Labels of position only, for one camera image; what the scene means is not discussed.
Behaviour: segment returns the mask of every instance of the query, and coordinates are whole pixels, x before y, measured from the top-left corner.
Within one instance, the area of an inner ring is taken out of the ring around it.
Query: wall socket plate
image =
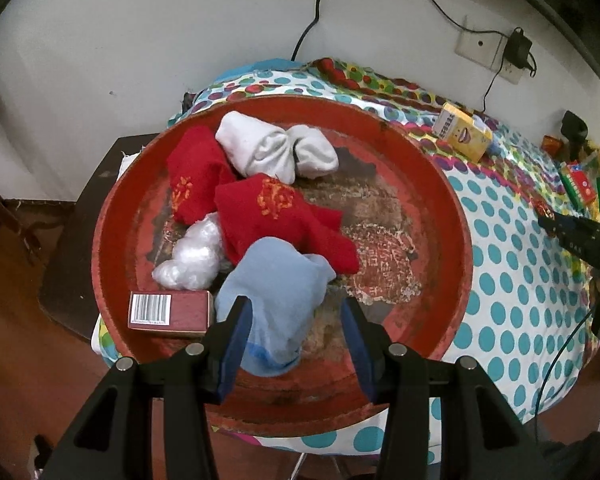
[[[478,28],[469,21],[467,16],[464,17],[464,26]],[[456,54],[495,73],[500,68],[500,61],[506,44],[507,38],[503,38],[499,34],[474,34],[461,30],[456,44]],[[523,73],[524,70],[513,66],[509,61],[505,61],[500,76],[517,85]]]

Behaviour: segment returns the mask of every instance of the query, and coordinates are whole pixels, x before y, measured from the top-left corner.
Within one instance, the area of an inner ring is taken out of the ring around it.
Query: blue cloth
[[[218,321],[226,319],[237,296],[246,296],[253,305],[242,369],[275,377],[298,365],[314,310],[335,277],[323,256],[300,254],[279,238],[261,238],[249,247],[216,297]]]
[[[231,70],[227,70],[226,72],[221,73],[216,78],[214,83],[229,81],[231,79],[240,77],[241,75],[255,72],[256,70],[296,70],[301,66],[302,63],[298,63],[297,61],[289,61],[288,59],[281,59],[279,57],[275,57],[273,59],[265,59],[264,61],[258,61],[256,63],[243,65],[239,66],[238,68],[232,68]]]

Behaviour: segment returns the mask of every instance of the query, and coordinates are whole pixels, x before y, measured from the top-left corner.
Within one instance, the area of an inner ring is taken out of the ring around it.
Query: barcode
[[[131,298],[131,323],[169,324],[170,294],[134,294]]]

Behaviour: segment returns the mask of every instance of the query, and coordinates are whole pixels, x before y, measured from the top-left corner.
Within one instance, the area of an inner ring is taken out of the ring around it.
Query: yellow box
[[[493,134],[480,120],[474,120],[469,114],[445,103],[433,125],[433,134],[446,140],[471,162],[478,162],[489,147]]]

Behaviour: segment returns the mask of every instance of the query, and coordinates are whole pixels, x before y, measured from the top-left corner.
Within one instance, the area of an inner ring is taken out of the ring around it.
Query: red sock
[[[338,274],[360,268],[353,241],[340,234],[342,213],[304,201],[278,179],[259,173],[218,186],[216,207],[224,251],[236,265],[256,240],[273,236],[304,254],[321,254]]]
[[[184,133],[167,157],[167,169],[173,218],[186,225],[215,211],[216,187],[236,180],[222,146],[206,126],[194,126]]]

